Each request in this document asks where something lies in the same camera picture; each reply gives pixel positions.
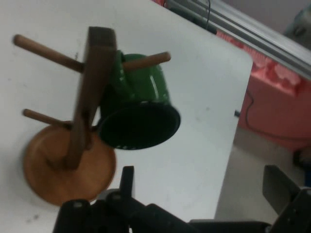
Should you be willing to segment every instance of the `metal rail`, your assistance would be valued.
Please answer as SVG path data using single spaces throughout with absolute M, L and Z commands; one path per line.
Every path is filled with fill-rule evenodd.
M 167 0 L 166 7 L 182 11 L 201 25 L 207 20 L 204 0 Z M 224 2 L 212 1 L 209 24 L 311 80 L 310 50 Z

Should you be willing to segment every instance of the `green mug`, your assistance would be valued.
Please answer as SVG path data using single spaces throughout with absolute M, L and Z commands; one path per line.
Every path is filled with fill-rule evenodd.
M 171 105 L 159 65 L 123 71 L 123 62 L 143 57 L 117 52 L 100 103 L 98 134 L 114 148 L 138 150 L 158 145 L 172 137 L 180 125 L 180 115 Z

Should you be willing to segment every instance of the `round wooden base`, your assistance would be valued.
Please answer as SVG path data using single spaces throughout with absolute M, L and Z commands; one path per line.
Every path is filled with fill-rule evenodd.
M 24 174 L 32 190 L 54 205 L 72 199 L 93 200 L 110 185 L 115 169 L 114 150 L 93 133 L 92 148 L 85 151 L 77 170 L 56 169 L 53 162 L 67 154 L 69 131 L 48 126 L 29 143 Z

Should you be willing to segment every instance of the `mug opening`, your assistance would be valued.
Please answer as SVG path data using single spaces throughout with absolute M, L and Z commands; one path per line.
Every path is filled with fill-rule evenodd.
M 99 136 L 112 147 L 138 150 L 166 141 L 179 125 L 180 115 L 171 105 L 136 103 L 102 119 Z

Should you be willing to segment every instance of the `mug rim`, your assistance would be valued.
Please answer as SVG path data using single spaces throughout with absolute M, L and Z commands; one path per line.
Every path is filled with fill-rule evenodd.
M 163 102 L 155 102 L 155 101 L 138 101 L 138 102 L 131 102 L 131 103 L 124 103 L 124 105 L 120 108 L 118 108 L 116 111 L 112 112 L 111 114 L 109 114 L 108 116 L 101 118 L 98 122 L 98 136 L 100 137 L 101 140 L 103 140 L 106 144 L 108 144 L 109 146 L 113 147 L 113 148 L 117 148 L 117 146 L 112 145 L 109 142 L 109 139 L 107 140 L 107 138 L 105 138 L 102 134 L 102 129 L 103 129 L 103 125 L 105 124 L 105 122 L 107 122 L 108 120 L 110 120 L 110 118 L 112 118 L 113 116 L 119 114 L 121 111 L 124 111 L 125 109 L 130 109 L 130 108 L 134 108 L 134 107 L 143 107 L 143 106 L 154 106 L 156 108 L 164 108 L 167 111 L 169 111 L 171 113 L 171 115 L 173 115 L 174 120 L 175 120 L 175 125 L 173 127 L 173 130 L 171 130 L 170 134 L 167 134 L 164 140 L 160 140 L 160 142 L 158 143 L 151 143 L 149 146 L 146 147 L 141 147 L 141 148 L 136 148 L 135 150 L 140 150 L 140 149 L 145 149 L 145 148 L 150 148 L 156 145 L 159 145 L 165 141 L 167 141 L 168 139 L 170 139 L 179 129 L 180 123 L 181 123 L 181 117 L 180 117 L 180 113 L 169 103 L 163 103 Z M 121 149 L 121 150 L 134 150 L 134 149 L 124 149 L 124 148 L 117 148 L 117 149 Z

